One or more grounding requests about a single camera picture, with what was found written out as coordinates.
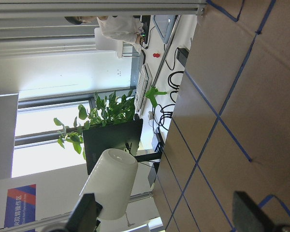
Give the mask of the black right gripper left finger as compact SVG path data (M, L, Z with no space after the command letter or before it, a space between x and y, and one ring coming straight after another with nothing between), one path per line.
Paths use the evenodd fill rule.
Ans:
M68 232L96 232L100 221L97 219L102 206L96 202L94 193L85 193L74 208L65 229Z

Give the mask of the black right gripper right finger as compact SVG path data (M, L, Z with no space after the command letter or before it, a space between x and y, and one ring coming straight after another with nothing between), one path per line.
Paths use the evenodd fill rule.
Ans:
M237 232L279 232L280 227L257 206L244 191L235 191L232 220Z

